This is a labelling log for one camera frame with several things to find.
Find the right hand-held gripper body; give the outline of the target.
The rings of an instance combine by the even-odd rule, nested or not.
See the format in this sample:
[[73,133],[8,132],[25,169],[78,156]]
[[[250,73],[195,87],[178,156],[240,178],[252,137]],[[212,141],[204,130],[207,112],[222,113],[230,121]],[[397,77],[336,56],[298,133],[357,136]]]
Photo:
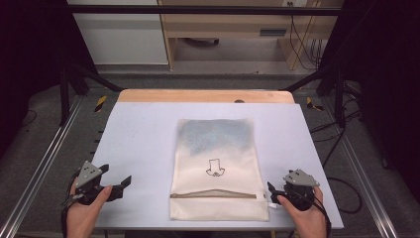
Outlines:
[[294,170],[283,178],[285,185],[283,186],[286,197],[295,208],[300,211],[306,211],[312,206],[316,206],[314,188],[320,183],[311,175],[303,170]]

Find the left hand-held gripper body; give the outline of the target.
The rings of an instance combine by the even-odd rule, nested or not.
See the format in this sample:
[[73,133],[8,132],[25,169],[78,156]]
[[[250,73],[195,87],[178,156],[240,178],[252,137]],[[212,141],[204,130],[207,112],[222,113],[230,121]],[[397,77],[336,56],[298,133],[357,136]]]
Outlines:
[[75,185],[76,200],[79,203],[90,205],[103,189],[103,186],[100,184],[103,174],[99,168],[89,162],[85,162],[80,169]]

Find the white mesh laundry bag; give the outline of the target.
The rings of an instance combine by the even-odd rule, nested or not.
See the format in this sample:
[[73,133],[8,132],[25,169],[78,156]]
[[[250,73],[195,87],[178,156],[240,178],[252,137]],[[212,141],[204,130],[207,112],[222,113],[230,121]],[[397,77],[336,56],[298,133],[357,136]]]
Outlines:
[[169,216],[188,221],[267,221],[251,119],[177,124]]

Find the person's right hand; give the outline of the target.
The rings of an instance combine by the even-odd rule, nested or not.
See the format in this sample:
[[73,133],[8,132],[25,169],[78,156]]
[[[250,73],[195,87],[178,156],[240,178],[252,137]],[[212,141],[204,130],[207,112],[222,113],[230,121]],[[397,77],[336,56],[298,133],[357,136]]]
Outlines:
[[327,238],[325,215],[316,206],[300,211],[286,197],[279,195],[277,199],[293,220],[300,238]]

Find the person's left hand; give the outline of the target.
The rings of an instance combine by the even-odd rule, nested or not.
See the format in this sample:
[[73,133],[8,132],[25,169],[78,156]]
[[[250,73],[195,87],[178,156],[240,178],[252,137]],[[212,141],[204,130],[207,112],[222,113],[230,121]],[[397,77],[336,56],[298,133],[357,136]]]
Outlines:
[[67,238],[90,238],[102,206],[110,196],[112,186],[105,186],[90,205],[75,202],[66,215]]

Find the pale table mat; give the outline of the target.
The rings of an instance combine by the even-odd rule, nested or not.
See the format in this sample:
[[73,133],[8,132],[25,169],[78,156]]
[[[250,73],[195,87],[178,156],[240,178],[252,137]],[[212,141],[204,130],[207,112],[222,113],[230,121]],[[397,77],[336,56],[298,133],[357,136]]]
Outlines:
[[293,226],[282,207],[262,221],[179,221],[169,217],[176,124],[181,119],[251,118],[264,183],[281,187],[291,170],[313,176],[324,193],[332,226],[343,228],[302,110],[288,103],[141,103],[119,102],[108,119],[93,158],[109,165],[103,184],[132,180],[122,198],[104,205],[99,228],[122,230],[286,230]]

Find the black curtain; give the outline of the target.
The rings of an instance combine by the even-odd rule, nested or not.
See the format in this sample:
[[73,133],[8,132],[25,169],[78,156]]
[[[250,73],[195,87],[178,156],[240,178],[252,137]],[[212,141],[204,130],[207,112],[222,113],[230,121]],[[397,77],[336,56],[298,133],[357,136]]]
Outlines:
[[59,84],[68,64],[95,71],[67,0],[0,0],[0,157],[10,147],[30,98]]
[[362,88],[368,127],[420,201],[420,0],[344,0],[322,57]]

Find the white cabinet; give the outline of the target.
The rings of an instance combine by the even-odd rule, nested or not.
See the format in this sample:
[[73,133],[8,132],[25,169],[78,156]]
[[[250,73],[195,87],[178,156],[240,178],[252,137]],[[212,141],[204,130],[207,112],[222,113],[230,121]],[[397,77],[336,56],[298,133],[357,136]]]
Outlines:
[[95,64],[168,64],[159,14],[74,14]]

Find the black object under desk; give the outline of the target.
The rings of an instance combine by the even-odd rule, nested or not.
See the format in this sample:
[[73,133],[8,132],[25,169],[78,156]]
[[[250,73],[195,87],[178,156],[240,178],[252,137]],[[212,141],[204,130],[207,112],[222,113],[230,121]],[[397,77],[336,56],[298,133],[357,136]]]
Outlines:
[[219,44],[219,39],[183,39],[187,44],[194,47],[213,47]]

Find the wooden desk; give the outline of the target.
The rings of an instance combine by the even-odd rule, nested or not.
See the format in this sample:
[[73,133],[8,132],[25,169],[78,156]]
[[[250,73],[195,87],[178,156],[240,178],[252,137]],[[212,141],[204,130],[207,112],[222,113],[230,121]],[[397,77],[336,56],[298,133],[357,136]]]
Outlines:
[[[160,6],[282,7],[283,0],[157,0]],[[306,8],[340,8],[344,0],[308,0]],[[327,40],[335,16],[163,14],[167,38],[276,39],[289,69],[294,70],[309,39]]]

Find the black metal crossbar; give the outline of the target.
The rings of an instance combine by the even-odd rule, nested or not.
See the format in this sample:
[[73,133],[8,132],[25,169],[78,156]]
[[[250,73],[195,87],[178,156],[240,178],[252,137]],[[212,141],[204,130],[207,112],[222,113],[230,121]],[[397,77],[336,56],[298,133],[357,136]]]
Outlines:
[[72,13],[89,14],[339,16],[343,13],[341,8],[285,8],[240,6],[68,5],[67,8]]

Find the aluminium rail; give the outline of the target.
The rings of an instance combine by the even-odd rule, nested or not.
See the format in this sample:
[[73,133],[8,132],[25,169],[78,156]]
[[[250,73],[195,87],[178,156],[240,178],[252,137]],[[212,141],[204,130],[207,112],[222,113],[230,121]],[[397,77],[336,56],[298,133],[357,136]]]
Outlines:
[[381,237],[398,238],[393,223],[391,222],[378,194],[373,187],[373,184],[368,178],[368,174],[362,167],[362,164],[360,163],[359,158],[346,135],[342,135],[340,144],[361,191],[361,195],[370,212],[372,220],[375,223]]
[[74,101],[70,107],[68,118],[64,120],[54,133],[48,148],[43,153],[43,157],[37,164],[36,169],[31,175],[30,180],[26,184],[24,191],[17,200],[14,209],[8,215],[6,221],[0,227],[0,238],[14,238],[19,227],[21,226],[29,208],[31,207],[47,173],[53,164],[55,157],[66,138],[68,131],[83,101],[82,96],[75,96]]

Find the yellow-handled tool left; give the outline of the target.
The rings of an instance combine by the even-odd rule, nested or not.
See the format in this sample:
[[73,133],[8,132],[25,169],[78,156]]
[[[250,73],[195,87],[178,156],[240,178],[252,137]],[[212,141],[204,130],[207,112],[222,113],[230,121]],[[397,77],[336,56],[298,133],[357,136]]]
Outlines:
[[95,106],[94,112],[100,112],[101,111],[106,99],[107,99],[106,95],[102,95],[102,96],[99,97],[99,99],[97,101],[97,104]]

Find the yellow-handled tool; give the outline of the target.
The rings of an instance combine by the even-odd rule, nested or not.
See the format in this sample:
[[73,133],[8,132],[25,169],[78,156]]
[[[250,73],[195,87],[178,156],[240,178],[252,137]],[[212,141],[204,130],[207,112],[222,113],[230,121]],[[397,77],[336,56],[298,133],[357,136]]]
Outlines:
[[324,111],[323,106],[317,106],[313,104],[311,97],[306,97],[306,105],[307,105],[307,108],[309,109],[314,109],[317,111]]
[[102,96],[99,97],[99,99],[97,101],[97,104],[95,106],[94,112],[100,112],[101,111],[106,99],[107,99],[106,95],[102,95]]

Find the yellow-handled tool right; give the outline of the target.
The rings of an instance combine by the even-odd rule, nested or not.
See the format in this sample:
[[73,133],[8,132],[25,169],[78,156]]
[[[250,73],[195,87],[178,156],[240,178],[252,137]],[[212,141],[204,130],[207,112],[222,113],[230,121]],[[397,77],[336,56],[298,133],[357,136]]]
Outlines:
[[324,111],[323,106],[317,106],[313,104],[311,97],[306,97],[306,105],[307,105],[307,108],[309,109],[314,109],[317,111]]

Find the white wall socket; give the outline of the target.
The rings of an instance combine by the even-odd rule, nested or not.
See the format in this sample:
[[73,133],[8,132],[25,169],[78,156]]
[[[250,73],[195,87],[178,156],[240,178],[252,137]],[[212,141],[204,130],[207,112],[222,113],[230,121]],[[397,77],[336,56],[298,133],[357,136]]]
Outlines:
[[282,7],[306,7],[308,0],[283,0],[281,3]]

